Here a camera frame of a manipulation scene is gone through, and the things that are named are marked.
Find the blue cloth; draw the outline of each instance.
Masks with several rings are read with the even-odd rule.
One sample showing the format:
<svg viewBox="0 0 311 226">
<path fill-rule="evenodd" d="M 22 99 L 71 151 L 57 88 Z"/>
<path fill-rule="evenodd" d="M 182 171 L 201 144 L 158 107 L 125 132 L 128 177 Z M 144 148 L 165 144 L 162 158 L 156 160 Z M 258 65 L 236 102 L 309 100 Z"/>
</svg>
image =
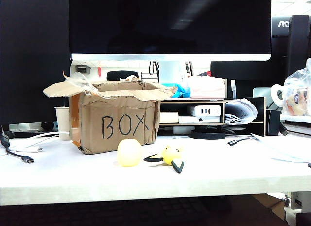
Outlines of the blue cloth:
<svg viewBox="0 0 311 226">
<path fill-rule="evenodd" d="M 190 95 L 190 90 L 189 89 L 184 89 L 180 84 L 176 83 L 165 83 L 163 84 L 164 86 L 167 87 L 178 87 L 177 92 L 172 96 L 172 98 L 179 98 L 183 97 L 184 94 Z"/>
</svg>

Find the white power adapter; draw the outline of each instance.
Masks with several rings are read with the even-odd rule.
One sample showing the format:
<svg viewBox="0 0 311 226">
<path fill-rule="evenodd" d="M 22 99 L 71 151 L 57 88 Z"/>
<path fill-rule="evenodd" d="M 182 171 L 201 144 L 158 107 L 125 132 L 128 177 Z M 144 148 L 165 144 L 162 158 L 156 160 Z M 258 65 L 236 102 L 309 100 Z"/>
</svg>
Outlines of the white power adapter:
<svg viewBox="0 0 311 226">
<path fill-rule="evenodd" d="M 187 113 L 196 117 L 216 117 L 220 116 L 220 105 L 197 105 L 187 106 Z"/>
</svg>

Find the paper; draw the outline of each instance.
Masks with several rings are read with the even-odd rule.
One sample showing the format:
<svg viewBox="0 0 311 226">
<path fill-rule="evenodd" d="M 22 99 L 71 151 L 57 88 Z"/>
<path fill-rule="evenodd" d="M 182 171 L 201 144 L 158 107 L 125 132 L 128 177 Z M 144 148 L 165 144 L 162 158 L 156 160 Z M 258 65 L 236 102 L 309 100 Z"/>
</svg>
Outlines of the paper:
<svg viewBox="0 0 311 226">
<path fill-rule="evenodd" d="M 257 117 L 256 107 L 247 99 L 232 100 L 225 104 L 225 123 L 239 125 L 251 123 Z"/>
<path fill-rule="evenodd" d="M 311 139 L 306 137 L 287 136 L 258 136 L 252 134 L 267 148 L 272 159 L 295 163 L 311 163 Z"/>
</svg>

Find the box flap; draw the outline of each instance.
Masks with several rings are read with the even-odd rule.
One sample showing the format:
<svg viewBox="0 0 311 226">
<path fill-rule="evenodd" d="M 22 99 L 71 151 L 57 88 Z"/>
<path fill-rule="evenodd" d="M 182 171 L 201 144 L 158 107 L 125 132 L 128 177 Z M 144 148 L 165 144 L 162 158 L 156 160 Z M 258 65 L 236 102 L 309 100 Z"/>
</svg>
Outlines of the box flap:
<svg viewBox="0 0 311 226">
<path fill-rule="evenodd" d="M 173 95 L 172 90 L 120 90 L 104 91 L 99 93 L 104 98 L 135 97 L 140 101 L 163 101 Z"/>
<path fill-rule="evenodd" d="M 84 92 L 82 87 L 72 85 L 68 81 L 52 84 L 43 90 L 43 93 L 48 97 L 70 97 L 81 92 Z"/>
</svg>

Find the black cable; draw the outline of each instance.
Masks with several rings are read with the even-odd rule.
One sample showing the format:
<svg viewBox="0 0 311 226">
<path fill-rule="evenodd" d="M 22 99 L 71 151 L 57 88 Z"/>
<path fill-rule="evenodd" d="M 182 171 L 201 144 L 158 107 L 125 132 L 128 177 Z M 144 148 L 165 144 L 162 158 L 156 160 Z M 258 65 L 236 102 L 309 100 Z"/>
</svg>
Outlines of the black cable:
<svg viewBox="0 0 311 226">
<path fill-rule="evenodd" d="M 151 72 L 150 72 L 150 67 L 151 67 L 151 62 L 149 62 L 149 70 L 148 70 L 148 72 L 149 72 L 150 75 L 153 75 L 154 73 L 151 74 Z"/>
<path fill-rule="evenodd" d="M 2 131 L 2 134 L 0 134 L 0 141 L 1 141 L 2 146 L 5 148 L 5 151 L 8 154 L 16 156 L 16 157 L 19 157 L 19 158 L 22 159 L 22 161 L 24 161 L 24 162 L 26 162 L 28 164 L 34 162 L 34 160 L 32 158 L 30 158 L 29 156 L 22 156 L 22 155 L 14 153 L 14 152 L 11 152 L 9 150 L 9 147 L 10 147 L 9 137 L 3 131 Z"/>
<path fill-rule="evenodd" d="M 227 143 L 226 145 L 227 145 L 228 147 L 231 147 L 231 146 L 233 146 L 233 145 L 235 145 L 235 144 L 237 144 L 238 142 L 241 142 L 241 141 L 243 141 L 243 140 L 257 140 L 257 138 L 244 138 L 244 139 L 240 139 L 240 140 L 233 140 L 233 141 Z"/>
</svg>

